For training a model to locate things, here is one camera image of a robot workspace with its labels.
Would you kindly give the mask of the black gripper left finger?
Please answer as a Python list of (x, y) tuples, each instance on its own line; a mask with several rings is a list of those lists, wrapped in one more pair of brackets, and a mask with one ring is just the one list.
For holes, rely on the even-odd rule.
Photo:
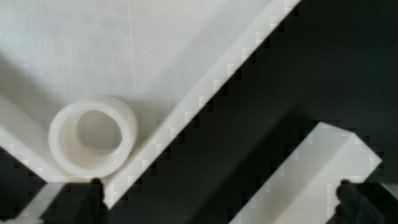
[(68, 183), (42, 215), (43, 224), (109, 224), (104, 183)]

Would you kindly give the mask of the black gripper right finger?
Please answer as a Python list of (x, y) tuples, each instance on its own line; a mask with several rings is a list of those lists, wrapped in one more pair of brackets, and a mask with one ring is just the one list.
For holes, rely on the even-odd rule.
[(398, 183), (342, 181), (328, 224), (398, 224)]

